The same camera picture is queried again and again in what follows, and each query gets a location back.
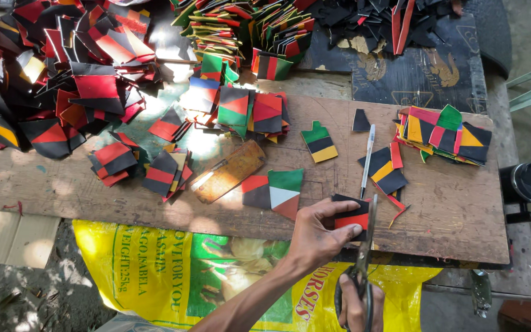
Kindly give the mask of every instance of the black container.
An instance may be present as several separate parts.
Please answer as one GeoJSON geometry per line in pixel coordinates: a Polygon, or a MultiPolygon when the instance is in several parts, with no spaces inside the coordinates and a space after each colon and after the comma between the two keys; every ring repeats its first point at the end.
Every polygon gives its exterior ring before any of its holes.
{"type": "Polygon", "coordinates": [[[531,162],[499,169],[503,202],[531,203],[531,162]]]}

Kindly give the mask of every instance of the hand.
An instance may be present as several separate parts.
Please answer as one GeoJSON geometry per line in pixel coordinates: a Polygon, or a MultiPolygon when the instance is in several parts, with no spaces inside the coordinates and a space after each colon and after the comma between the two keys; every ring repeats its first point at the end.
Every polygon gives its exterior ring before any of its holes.
{"type": "Polygon", "coordinates": [[[336,213],[353,211],[360,205],[354,201],[322,200],[312,206],[301,208],[296,215],[292,242],[286,256],[294,268],[307,275],[329,263],[341,248],[362,232],[362,226],[350,224],[336,230],[327,230],[321,224],[325,217],[336,213]]]}
{"type": "MultiPolygon", "coordinates": [[[[346,323],[352,332],[362,332],[366,327],[368,304],[366,296],[364,299],[358,298],[358,290],[353,281],[346,274],[339,276],[339,285],[343,293],[342,309],[339,314],[339,325],[346,323]]],[[[374,313],[372,316],[372,332],[382,332],[384,321],[382,314],[384,309],[384,292],[376,285],[372,284],[372,298],[374,301],[374,313]]]]}

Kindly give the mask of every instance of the scissors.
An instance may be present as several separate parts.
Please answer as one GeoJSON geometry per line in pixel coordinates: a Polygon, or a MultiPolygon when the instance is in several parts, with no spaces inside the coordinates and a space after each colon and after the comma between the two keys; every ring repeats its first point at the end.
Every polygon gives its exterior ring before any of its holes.
{"type": "MultiPolygon", "coordinates": [[[[364,332],[372,330],[372,317],[374,315],[374,302],[372,296],[372,284],[368,282],[368,263],[370,261],[370,251],[372,250],[372,236],[374,233],[374,222],[376,221],[376,208],[378,206],[378,194],[374,194],[372,203],[368,209],[368,229],[366,230],[366,240],[362,241],[358,249],[358,259],[356,264],[350,266],[344,273],[347,274],[358,290],[358,298],[361,300],[366,294],[366,303],[368,304],[368,311],[366,313],[366,327],[364,332]]],[[[342,306],[342,290],[337,280],[335,286],[335,312],[337,317],[341,313],[342,306]]],[[[350,332],[349,326],[346,323],[346,328],[350,332]]]]}

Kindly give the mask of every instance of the dirt floor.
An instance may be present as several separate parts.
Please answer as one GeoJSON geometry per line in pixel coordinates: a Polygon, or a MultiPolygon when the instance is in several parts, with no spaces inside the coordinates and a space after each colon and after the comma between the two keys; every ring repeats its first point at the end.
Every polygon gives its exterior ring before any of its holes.
{"type": "Polygon", "coordinates": [[[115,315],[101,301],[70,222],[60,223],[45,269],[0,264],[0,331],[94,331],[115,315]]]}

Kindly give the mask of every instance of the pen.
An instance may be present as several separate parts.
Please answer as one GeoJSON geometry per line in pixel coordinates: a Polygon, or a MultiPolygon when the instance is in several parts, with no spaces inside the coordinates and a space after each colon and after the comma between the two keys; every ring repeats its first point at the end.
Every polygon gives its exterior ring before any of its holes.
{"type": "Polygon", "coordinates": [[[366,180],[368,178],[368,169],[370,168],[370,156],[372,155],[372,144],[374,143],[375,125],[370,126],[370,135],[368,136],[368,146],[366,147],[366,162],[364,163],[364,175],[362,176],[362,188],[360,189],[360,200],[364,198],[366,190],[366,180]]]}

